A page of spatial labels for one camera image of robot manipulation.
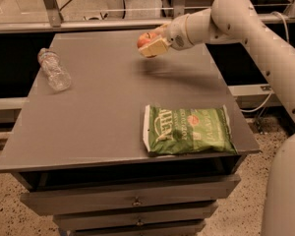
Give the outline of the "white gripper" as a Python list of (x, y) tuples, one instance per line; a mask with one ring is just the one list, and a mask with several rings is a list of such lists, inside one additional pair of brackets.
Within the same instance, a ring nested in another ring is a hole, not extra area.
[(192, 48), (194, 44), (189, 39), (187, 32), (187, 21), (189, 17), (190, 15), (186, 14), (175, 18), (169, 24), (164, 24), (153, 29), (150, 33), (155, 35), (156, 38), (141, 48), (138, 48), (139, 52), (146, 58), (166, 53), (170, 45), (162, 37), (166, 37), (171, 47), (175, 50)]

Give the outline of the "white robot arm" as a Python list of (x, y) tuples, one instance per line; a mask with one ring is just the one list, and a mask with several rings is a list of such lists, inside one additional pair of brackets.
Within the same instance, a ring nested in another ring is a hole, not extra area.
[[(268, 28), (250, 0), (214, 0), (211, 7), (142, 34), (153, 57), (200, 43), (241, 43), (295, 123), (295, 48)], [(266, 186), (261, 236), (295, 236), (295, 134), (280, 147)]]

